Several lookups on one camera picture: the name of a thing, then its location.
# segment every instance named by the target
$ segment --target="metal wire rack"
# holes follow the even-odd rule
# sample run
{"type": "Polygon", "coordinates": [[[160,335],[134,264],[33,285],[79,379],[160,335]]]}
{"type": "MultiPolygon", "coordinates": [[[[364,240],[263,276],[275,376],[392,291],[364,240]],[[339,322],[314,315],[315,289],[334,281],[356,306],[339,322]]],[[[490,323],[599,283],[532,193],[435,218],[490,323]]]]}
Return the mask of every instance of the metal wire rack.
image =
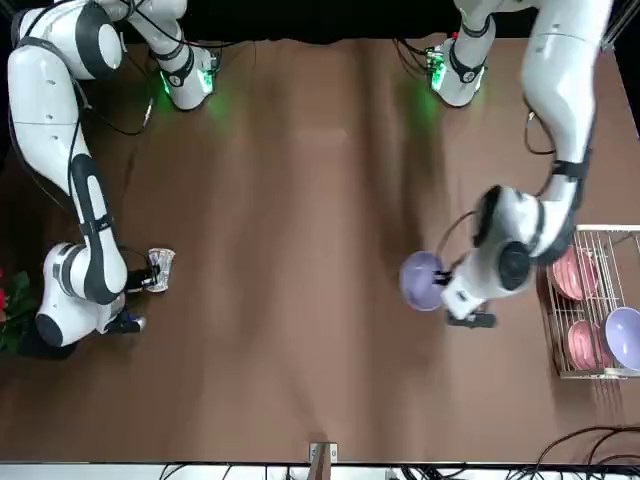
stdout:
{"type": "MultiPolygon", "coordinates": [[[[616,361],[604,338],[609,314],[627,306],[623,284],[630,291],[640,285],[640,225],[578,225],[570,248],[576,253],[581,300],[568,299],[558,292],[552,267],[540,267],[537,273],[538,297],[558,374],[562,378],[640,377],[640,371],[616,361]],[[588,368],[578,368],[572,362],[567,345],[569,330],[581,321],[588,326],[594,360],[588,368]]],[[[637,303],[630,306],[638,307],[640,298],[635,298],[637,303]]]]}

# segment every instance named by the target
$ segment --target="black band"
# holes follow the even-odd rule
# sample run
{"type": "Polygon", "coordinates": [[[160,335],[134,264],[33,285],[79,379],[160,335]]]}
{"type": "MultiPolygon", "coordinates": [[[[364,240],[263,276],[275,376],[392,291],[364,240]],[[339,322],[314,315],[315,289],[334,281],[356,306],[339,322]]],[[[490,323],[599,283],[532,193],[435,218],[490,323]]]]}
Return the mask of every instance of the black band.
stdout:
{"type": "Polygon", "coordinates": [[[538,221],[536,222],[536,231],[533,233],[533,238],[529,242],[529,252],[533,252],[538,246],[538,242],[540,242],[540,236],[542,235],[542,229],[544,228],[545,220],[544,206],[542,205],[542,202],[540,200],[538,200],[537,198],[535,200],[538,204],[538,221]]]}
{"type": "Polygon", "coordinates": [[[487,59],[485,57],[482,63],[477,67],[469,68],[456,56],[455,46],[456,42],[453,42],[453,45],[451,45],[451,48],[449,49],[449,63],[451,64],[451,68],[453,68],[453,70],[458,74],[462,83],[472,83],[484,68],[484,64],[487,59]]]}
{"type": "Polygon", "coordinates": [[[20,41],[20,25],[22,25],[22,19],[29,10],[29,8],[20,10],[11,19],[11,45],[13,45],[14,48],[20,41]]]}
{"type": "Polygon", "coordinates": [[[189,57],[182,67],[174,72],[168,72],[164,69],[162,72],[164,73],[165,79],[172,87],[179,88],[184,85],[184,81],[191,73],[191,70],[193,70],[194,63],[195,55],[193,53],[193,49],[189,47],[189,57]]]}
{"type": "Polygon", "coordinates": [[[555,160],[551,166],[552,175],[564,175],[571,180],[582,180],[586,177],[588,162],[572,163],[564,160],[555,160]]]}
{"type": "Polygon", "coordinates": [[[109,78],[116,71],[104,61],[100,51],[99,34],[103,25],[112,25],[104,8],[96,2],[85,4],[76,22],[76,47],[84,67],[97,79],[109,78]]]}
{"type": "Polygon", "coordinates": [[[480,38],[489,31],[489,27],[491,26],[491,15],[487,17],[487,20],[484,22],[484,27],[482,27],[482,30],[472,30],[471,28],[467,27],[464,24],[464,22],[462,22],[460,26],[462,27],[462,30],[464,31],[464,33],[466,33],[469,37],[480,38]]]}
{"type": "Polygon", "coordinates": [[[102,217],[80,224],[80,231],[83,235],[89,236],[94,233],[101,232],[107,228],[113,226],[113,218],[108,213],[105,213],[102,217]]]}
{"type": "Polygon", "coordinates": [[[155,58],[156,60],[162,60],[163,62],[168,62],[169,60],[173,60],[178,55],[180,55],[180,52],[182,51],[184,46],[185,46],[184,43],[180,42],[178,43],[178,45],[176,45],[176,48],[171,50],[169,53],[155,53],[155,52],[151,52],[151,53],[153,54],[153,58],[155,58]]]}
{"type": "Polygon", "coordinates": [[[58,279],[58,282],[60,283],[62,290],[64,290],[64,292],[69,296],[77,296],[73,290],[73,286],[71,285],[71,265],[81,250],[82,247],[80,245],[75,245],[73,250],[62,262],[62,268],[60,269],[60,278],[58,279]]]}

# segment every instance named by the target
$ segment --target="pink plate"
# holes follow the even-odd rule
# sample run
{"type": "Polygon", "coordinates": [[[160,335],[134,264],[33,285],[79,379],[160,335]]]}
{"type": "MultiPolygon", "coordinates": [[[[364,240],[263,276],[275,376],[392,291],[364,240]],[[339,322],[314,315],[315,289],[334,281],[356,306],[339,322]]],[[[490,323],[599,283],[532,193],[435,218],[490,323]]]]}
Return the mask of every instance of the pink plate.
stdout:
{"type": "Polygon", "coordinates": [[[589,325],[584,320],[574,323],[567,334],[569,361],[578,370],[595,370],[598,368],[598,362],[593,350],[594,343],[600,358],[600,367],[611,367],[613,365],[613,360],[602,346],[600,329],[596,325],[592,325],[591,328],[595,336],[593,342],[589,334],[589,325]]]}
{"type": "Polygon", "coordinates": [[[586,252],[580,252],[580,262],[576,249],[569,247],[551,267],[551,281],[558,293],[571,300],[583,300],[584,295],[580,285],[580,265],[584,267],[583,281],[587,297],[593,297],[598,291],[598,275],[593,260],[586,252]]]}

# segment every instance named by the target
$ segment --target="black cable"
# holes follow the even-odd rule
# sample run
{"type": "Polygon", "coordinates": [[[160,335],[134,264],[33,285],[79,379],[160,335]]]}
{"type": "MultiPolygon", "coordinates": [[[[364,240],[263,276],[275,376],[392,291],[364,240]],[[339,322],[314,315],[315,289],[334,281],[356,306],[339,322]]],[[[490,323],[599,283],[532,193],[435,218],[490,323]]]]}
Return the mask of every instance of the black cable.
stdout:
{"type": "Polygon", "coordinates": [[[442,477],[442,478],[455,478],[455,477],[457,477],[458,475],[460,475],[461,473],[466,472],[466,471],[468,470],[467,464],[466,464],[466,463],[463,463],[462,465],[463,465],[463,467],[462,467],[460,470],[458,470],[457,472],[455,472],[455,473],[450,473],[450,474],[448,474],[448,475],[441,475],[441,477],[442,477]]]}
{"type": "Polygon", "coordinates": [[[165,474],[165,472],[167,471],[168,468],[169,468],[169,464],[164,466],[164,468],[162,469],[162,472],[160,472],[160,476],[158,477],[158,480],[163,480],[164,474],[165,474]]]}
{"type": "Polygon", "coordinates": [[[147,97],[148,97],[147,109],[145,111],[144,118],[143,118],[142,123],[141,123],[140,127],[138,128],[138,130],[128,131],[128,130],[124,130],[124,129],[114,125],[113,123],[111,123],[111,121],[107,117],[102,115],[92,105],[89,107],[89,111],[93,115],[95,115],[96,118],[98,118],[98,120],[103,122],[105,125],[107,125],[112,130],[114,130],[114,131],[116,131],[116,132],[118,132],[118,133],[120,133],[122,135],[126,135],[128,137],[137,137],[138,135],[143,133],[145,131],[145,129],[147,128],[147,124],[149,123],[149,119],[151,118],[151,112],[152,112],[153,106],[155,104],[155,98],[154,98],[153,93],[152,93],[151,80],[149,79],[149,76],[147,75],[147,72],[145,72],[144,69],[140,65],[138,65],[138,63],[131,57],[131,54],[127,55],[127,58],[129,59],[131,64],[136,68],[136,70],[138,70],[140,72],[140,74],[143,76],[143,78],[145,80],[146,88],[147,88],[147,97]]]}
{"type": "Polygon", "coordinates": [[[556,153],[555,149],[541,151],[535,150],[531,147],[531,144],[529,143],[529,126],[531,125],[531,120],[533,120],[534,118],[537,118],[536,114],[533,112],[533,110],[529,110],[529,113],[527,114],[527,120],[524,124],[524,146],[527,148],[527,150],[529,150],[530,153],[534,155],[552,155],[556,153]]]}
{"type": "Polygon", "coordinates": [[[399,41],[402,45],[404,45],[404,46],[407,48],[407,50],[409,50],[409,51],[411,51],[411,52],[415,53],[416,55],[422,55],[423,57],[426,57],[426,56],[427,56],[427,52],[425,52],[424,50],[420,50],[420,49],[419,49],[419,48],[417,48],[417,47],[414,47],[414,46],[413,46],[413,45],[411,45],[409,42],[407,42],[407,40],[406,40],[406,39],[404,39],[404,38],[399,38],[399,39],[398,39],[398,41],[399,41]]]}
{"type": "Polygon", "coordinates": [[[453,222],[453,224],[451,224],[451,226],[444,232],[444,234],[442,235],[442,238],[440,239],[440,242],[438,243],[438,247],[436,248],[436,252],[435,255],[436,257],[442,261],[442,250],[444,250],[444,247],[447,245],[447,242],[449,241],[449,237],[451,236],[451,234],[453,233],[453,231],[458,228],[458,225],[460,225],[466,218],[471,217],[472,215],[475,215],[475,210],[471,210],[470,212],[465,213],[464,215],[461,215],[455,222],[453,222]]]}
{"type": "Polygon", "coordinates": [[[13,146],[13,150],[16,152],[16,156],[18,157],[18,163],[29,174],[29,176],[33,179],[33,181],[38,186],[38,188],[40,188],[40,190],[42,190],[47,195],[47,197],[49,197],[51,200],[53,200],[53,203],[55,203],[58,207],[60,207],[64,212],[66,212],[69,215],[73,216],[73,214],[71,213],[71,210],[69,209],[69,207],[64,206],[49,191],[49,189],[44,186],[44,184],[40,183],[40,180],[38,179],[38,175],[40,175],[40,174],[38,172],[36,172],[31,167],[31,165],[29,165],[27,163],[26,159],[24,158],[24,154],[22,153],[22,150],[20,149],[20,146],[18,145],[18,139],[16,137],[16,131],[15,131],[15,127],[13,125],[13,119],[11,117],[11,109],[9,109],[7,113],[8,113],[8,122],[9,122],[9,138],[11,139],[11,145],[13,146]]]}
{"type": "Polygon", "coordinates": [[[412,52],[411,50],[408,50],[407,53],[409,53],[410,59],[408,59],[407,57],[404,56],[404,53],[402,51],[402,49],[400,48],[401,43],[398,40],[393,40],[395,46],[396,46],[396,50],[398,51],[398,55],[400,55],[400,58],[406,62],[408,65],[410,65],[412,67],[412,69],[419,73],[420,75],[424,75],[427,73],[427,65],[426,63],[423,64],[420,59],[416,56],[416,54],[414,52],[412,52]]]}
{"type": "MultiPolygon", "coordinates": [[[[120,2],[124,3],[125,5],[129,6],[129,1],[128,0],[120,0],[120,2]]],[[[170,40],[173,40],[174,42],[177,43],[181,43],[182,45],[190,45],[192,47],[200,47],[200,48],[226,48],[226,47],[231,47],[233,45],[238,45],[239,43],[242,43],[241,41],[239,42],[225,42],[225,43],[220,43],[220,44],[215,44],[215,45],[206,45],[204,43],[199,43],[199,42],[189,42],[188,40],[184,40],[184,39],[178,39],[176,37],[174,37],[173,35],[171,35],[170,33],[168,33],[166,30],[164,30],[162,27],[160,27],[157,23],[155,23],[153,20],[151,20],[147,15],[145,15],[144,13],[142,13],[138,7],[141,4],[136,5],[136,7],[134,8],[134,11],[140,15],[142,18],[144,18],[147,22],[149,22],[149,24],[151,24],[151,26],[153,28],[155,28],[156,30],[158,30],[160,33],[162,33],[165,37],[167,37],[170,40]]]]}
{"type": "Polygon", "coordinates": [[[226,480],[227,475],[229,475],[229,472],[231,471],[231,467],[233,467],[233,465],[229,465],[227,467],[227,470],[224,472],[224,475],[222,475],[222,478],[220,480],[226,480]]]}
{"type": "Polygon", "coordinates": [[[27,31],[25,32],[24,37],[28,37],[31,34],[31,32],[33,31],[33,28],[36,26],[36,24],[42,19],[42,17],[44,17],[51,10],[53,10],[54,8],[58,8],[60,5],[64,5],[65,3],[70,3],[70,2],[75,2],[75,1],[76,0],[60,0],[59,2],[52,3],[51,5],[43,8],[40,11],[40,13],[38,13],[38,15],[36,15],[36,18],[34,18],[31,21],[31,23],[29,24],[29,28],[27,28],[27,31]]]}
{"type": "Polygon", "coordinates": [[[78,119],[76,120],[76,126],[73,129],[73,137],[71,137],[71,146],[69,147],[69,158],[67,159],[67,188],[69,189],[69,197],[71,198],[72,202],[73,202],[73,191],[72,191],[72,185],[71,185],[71,162],[73,161],[73,148],[76,145],[78,132],[80,131],[81,117],[82,117],[82,112],[78,112],[78,119]]]}
{"type": "Polygon", "coordinates": [[[402,475],[404,475],[404,478],[406,480],[418,480],[416,476],[413,474],[413,472],[411,471],[411,468],[409,468],[408,466],[406,465],[400,466],[400,471],[402,472],[402,475]]]}
{"type": "Polygon", "coordinates": [[[188,464],[186,464],[186,463],[183,463],[182,465],[178,465],[176,468],[174,468],[173,470],[171,470],[171,471],[167,474],[167,476],[166,476],[166,477],[164,477],[164,478],[163,478],[162,476],[160,476],[160,479],[159,479],[159,480],[168,480],[168,479],[169,479],[169,477],[171,477],[171,475],[173,475],[174,473],[176,473],[176,472],[178,472],[178,471],[182,470],[184,467],[188,467],[188,466],[189,466],[189,465],[188,465],[188,464]]]}
{"type": "Polygon", "coordinates": [[[608,456],[606,458],[603,458],[602,460],[598,461],[598,463],[596,463],[596,465],[606,465],[607,463],[612,462],[614,460],[622,460],[622,459],[640,461],[640,455],[633,454],[633,453],[624,453],[624,454],[621,454],[621,455],[610,455],[610,456],[608,456]]]}
{"type": "Polygon", "coordinates": [[[400,65],[402,65],[402,69],[409,75],[411,78],[417,81],[421,81],[425,72],[421,71],[416,65],[412,65],[409,60],[404,56],[402,50],[400,50],[400,46],[396,40],[393,40],[393,44],[396,47],[396,51],[398,52],[398,58],[400,59],[400,65]]]}

